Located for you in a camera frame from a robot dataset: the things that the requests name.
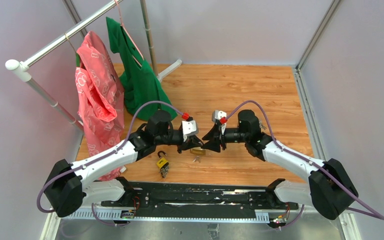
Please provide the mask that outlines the brass padlock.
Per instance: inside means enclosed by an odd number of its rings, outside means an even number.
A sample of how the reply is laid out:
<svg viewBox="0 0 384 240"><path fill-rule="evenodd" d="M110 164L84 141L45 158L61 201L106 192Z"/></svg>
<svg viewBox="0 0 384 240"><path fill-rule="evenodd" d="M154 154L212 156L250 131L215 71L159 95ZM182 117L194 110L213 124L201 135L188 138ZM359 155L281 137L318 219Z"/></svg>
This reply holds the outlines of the brass padlock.
<svg viewBox="0 0 384 240"><path fill-rule="evenodd" d="M207 155L206 150L201 147L195 147L190 149L189 151L194 156L194 163L200 163L202 158Z"/></svg>

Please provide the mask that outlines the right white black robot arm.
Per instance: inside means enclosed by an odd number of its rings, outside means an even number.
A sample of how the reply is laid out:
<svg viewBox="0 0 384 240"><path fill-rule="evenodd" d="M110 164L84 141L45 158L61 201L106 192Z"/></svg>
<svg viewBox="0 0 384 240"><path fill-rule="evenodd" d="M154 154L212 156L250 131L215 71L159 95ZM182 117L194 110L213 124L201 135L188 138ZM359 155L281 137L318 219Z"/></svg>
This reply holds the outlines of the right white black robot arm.
<svg viewBox="0 0 384 240"><path fill-rule="evenodd" d="M261 130L260 120L250 110L241 110L238 126L227 128L227 113L215 110L211 130L203 137L203 149L225 150L228 143L243 143L248 153L262 161L278 165L305 180L305 183L278 179L265 195L266 204L278 209L286 202L314 207L323 217L335 220L348 208L358 192L343 165L299 153Z"/></svg>

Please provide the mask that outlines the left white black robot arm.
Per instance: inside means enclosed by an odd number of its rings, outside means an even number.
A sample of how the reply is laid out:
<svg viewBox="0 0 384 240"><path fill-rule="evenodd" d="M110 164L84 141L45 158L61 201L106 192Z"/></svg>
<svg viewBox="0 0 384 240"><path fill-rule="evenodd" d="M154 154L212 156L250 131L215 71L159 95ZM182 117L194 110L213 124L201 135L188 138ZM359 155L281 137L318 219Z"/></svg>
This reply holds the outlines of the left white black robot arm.
<svg viewBox="0 0 384 240"><path fill-rule="evenodd" d="M60 218L67 217L81 206L102 201L115 201L129 206L133 193L119 177L103 181L99 178L109 172L137 162L156 151L157 146L177 146L178 153L200 147L196 121L187 114L178 129L173 127L169 113L158 110L146 123L115 146L89 158L72 163L57 161L41 190Z"/></svg>

